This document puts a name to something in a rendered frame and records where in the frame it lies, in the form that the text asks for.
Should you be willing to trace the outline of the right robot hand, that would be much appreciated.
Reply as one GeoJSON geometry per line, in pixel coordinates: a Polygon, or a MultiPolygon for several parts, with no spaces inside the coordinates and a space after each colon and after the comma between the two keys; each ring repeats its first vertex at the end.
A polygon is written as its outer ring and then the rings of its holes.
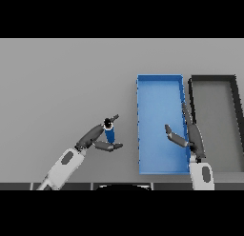
{"type": "Polygon", "coordinates": [[[172,132],[169,125],[165,125],[167,137],[171,142],[174,142],[182,148],[189,147],[190,151],[195,155],[196,162],[200,163],[202,159],[206,158],[202,135],[198,126],[193,121],[185,103],[182,104],[182,112],[187,126],[189,139],[184,139],[178,134],[172,132]]]}

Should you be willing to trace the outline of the dark grey bin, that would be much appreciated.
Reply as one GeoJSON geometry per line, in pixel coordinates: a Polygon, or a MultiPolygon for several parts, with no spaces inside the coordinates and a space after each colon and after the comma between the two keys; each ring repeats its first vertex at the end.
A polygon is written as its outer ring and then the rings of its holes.
{"type": "Polygon", "coordinates": [[[214,172],[244,172],[244,115],[235,75],[192,75],[193,120],[214,172]]]}

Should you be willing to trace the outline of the blue bin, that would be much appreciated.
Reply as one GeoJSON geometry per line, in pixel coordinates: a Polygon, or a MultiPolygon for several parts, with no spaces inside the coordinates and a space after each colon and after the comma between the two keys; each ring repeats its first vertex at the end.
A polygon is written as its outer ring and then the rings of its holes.
{"type": "Polygon", "coordinates": [[[138,74],[137,140],[139,174],[189,174],[190,149],[171,142],[165,125],[188,139],[182,112],[185,102],[181,74],[138,74]]]}

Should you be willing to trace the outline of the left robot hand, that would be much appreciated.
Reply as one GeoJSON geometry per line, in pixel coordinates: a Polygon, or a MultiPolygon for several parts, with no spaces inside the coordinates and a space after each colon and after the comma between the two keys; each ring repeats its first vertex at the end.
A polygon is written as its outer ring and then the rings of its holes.
{"type": "MultiPolygon", "coordinates": [[[[114,115],[112,118],[109,118],[112,123],[119,117],[118,114],[114,115]]],[[[108,152],[114,151],[115,149],[122,148],[123,145],[118,143],[116,144],[113,142],[112,144],[108,142],[98,141],[98,138],[101,136],[102,133],[105,133],[104,130],[104,123],[99,124],[92,128],[88,133],[86,133],[75,145],[75,148],[78,151],[82,149],[89,148],[91,145],[94,145],[97,149],[105,150],[108,152]]]]}

